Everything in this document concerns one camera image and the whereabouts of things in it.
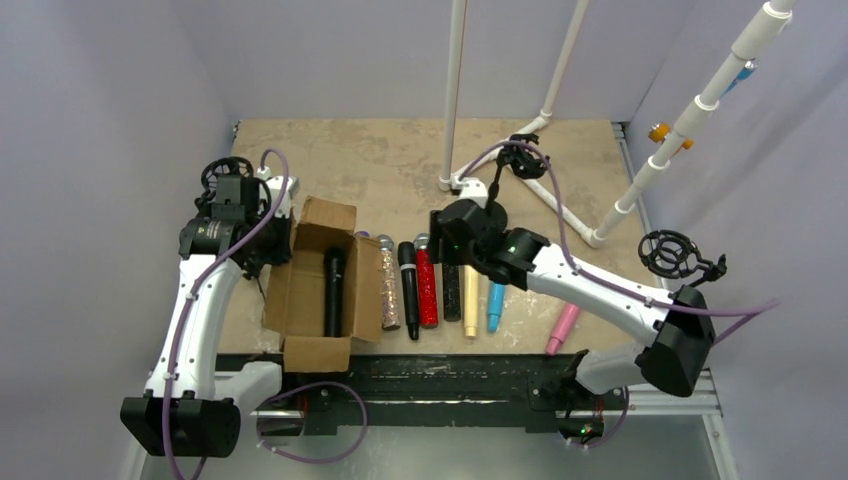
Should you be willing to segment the black glitter microphone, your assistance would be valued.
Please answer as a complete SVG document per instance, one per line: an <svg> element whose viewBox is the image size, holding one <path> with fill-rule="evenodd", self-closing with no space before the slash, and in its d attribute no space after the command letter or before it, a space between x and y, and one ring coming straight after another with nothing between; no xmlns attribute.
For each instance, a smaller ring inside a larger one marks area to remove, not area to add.
<svg viewBox="0 0 848 480"><path fill-rule="evenodd" d="M455 322L461 319L461 277L459 267L456 265L443 264L442 272L442 299L443 316L447 322Z"/></svg>

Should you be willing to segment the cream plastic microphone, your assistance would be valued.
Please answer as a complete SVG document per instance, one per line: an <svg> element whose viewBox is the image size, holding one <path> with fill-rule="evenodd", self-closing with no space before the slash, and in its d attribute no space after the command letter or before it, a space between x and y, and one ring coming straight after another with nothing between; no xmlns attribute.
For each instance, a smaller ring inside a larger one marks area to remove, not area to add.
<svg viewBox="0 0 848 480"><path fill-rule="evenodd" d="M464 307L463 328L464 337L473 340L478 335L479 328L479 273L471 266L463 267Z"/></svg>

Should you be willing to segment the black microphone with silver band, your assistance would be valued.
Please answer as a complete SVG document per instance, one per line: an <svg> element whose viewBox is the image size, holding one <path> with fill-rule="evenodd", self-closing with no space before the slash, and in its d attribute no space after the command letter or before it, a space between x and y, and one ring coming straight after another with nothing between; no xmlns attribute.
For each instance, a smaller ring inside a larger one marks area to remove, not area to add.
<svg viewBox="0 0 848 480"><path fill-rule="evenodd" d="M402 286L405 323L408 336L418 341L420 336L420 311L417 287L416 249L414 244L403 241L398 244L397 261Z"/></svg>

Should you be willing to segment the red glitter microphone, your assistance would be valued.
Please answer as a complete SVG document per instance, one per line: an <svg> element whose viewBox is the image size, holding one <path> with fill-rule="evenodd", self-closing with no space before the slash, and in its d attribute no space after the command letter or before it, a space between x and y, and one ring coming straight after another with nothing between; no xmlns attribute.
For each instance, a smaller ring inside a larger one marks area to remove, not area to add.
<svg viewBox="0 0 848 480"><path fill-rule="evenodd" d="M421 233L416 236L413 245L416 254L420 324L422 328L435 329L439 325L439 310L435 269L427 251L428 241L429 235Z"/></svg>

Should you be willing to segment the blue plastic microphone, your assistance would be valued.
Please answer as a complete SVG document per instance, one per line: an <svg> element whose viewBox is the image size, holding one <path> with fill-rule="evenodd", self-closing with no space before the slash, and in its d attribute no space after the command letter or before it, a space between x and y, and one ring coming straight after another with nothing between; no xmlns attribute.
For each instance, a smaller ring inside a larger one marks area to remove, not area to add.
<svg viewBox="0 0 848 480"><path fill-rule="evenodd" d="M496 282L490 283L487 301L487 331L495 333L503 315L506 286Z"/></svg>

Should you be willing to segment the brown cardboard box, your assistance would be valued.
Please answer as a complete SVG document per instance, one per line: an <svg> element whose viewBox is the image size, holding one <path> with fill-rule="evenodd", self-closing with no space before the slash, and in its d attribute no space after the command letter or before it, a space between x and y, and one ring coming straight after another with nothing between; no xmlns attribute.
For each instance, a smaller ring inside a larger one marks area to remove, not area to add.
<svg viewBox="0 0 848 480"><path fill-rule="evenodd" d="M280 334L284 370L343 372L359 343L382 336L382 268L379 242L354 237L357 208L308 197L292 234L292 258L271 269L263 326ZM324 335L325 275L329 248L346 252L342 336Z"/></svg>

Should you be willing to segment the silver rhinestone microphone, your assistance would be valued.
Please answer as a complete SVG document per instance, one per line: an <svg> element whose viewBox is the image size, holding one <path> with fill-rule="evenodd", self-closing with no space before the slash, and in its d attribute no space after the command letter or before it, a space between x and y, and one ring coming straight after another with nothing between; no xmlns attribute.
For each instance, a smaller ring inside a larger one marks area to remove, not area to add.
<svg viewBox="0 0 848 480"><path fill-rule="evenodd" d="M386 234L377 236L380 244L382 268L382 329L392 331L400 328L397 281L394 268L394 241Z"/></svg>

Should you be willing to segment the pink plastic microphone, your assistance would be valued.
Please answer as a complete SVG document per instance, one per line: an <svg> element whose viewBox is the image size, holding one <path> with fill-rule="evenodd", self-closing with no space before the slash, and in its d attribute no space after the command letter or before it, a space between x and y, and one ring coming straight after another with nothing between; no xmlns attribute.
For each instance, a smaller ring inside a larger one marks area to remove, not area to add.
<svg viewBox="0 0 848 480"><path fill-rule="evenodd" d="M559 349L565 343L574 328L580 313L581 309L574 304L567 303L563 307L549 335L549 339L544 350L546 355L553 356L558 353Z"/></svg>

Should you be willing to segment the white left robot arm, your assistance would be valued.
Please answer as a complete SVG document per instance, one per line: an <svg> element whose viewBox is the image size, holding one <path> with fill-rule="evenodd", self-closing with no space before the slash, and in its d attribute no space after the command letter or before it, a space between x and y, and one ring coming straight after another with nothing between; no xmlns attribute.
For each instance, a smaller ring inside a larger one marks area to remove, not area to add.
<svg viewBox="0 0 848 480"><path fill-rule="evenodd" d="M298 180L224 174L211 203L181 230L179 288L166 341L139 397L127 397L120 420L152 456L229 456L241 420L276 395L282 368L245 364L215 376L226 311L244 271L291 259L292 200Z"/></svg>

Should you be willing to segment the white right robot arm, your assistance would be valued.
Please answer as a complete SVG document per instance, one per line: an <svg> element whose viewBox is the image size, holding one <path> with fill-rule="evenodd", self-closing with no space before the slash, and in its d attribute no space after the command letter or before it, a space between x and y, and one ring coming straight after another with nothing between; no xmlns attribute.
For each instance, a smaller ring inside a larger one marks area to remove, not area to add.
<svg viewBox="0 0 848 480"><path fill-rule="evenodd" d="M507 228L472 200L432 211L429 236L434 263L470 266L497 283L564 300L627 333L632 343L589 351L573 363L567 377L583 390L650 384L676 397L693 394L715 342L698 290L648 287L568 257L560 245Z"/></svg>

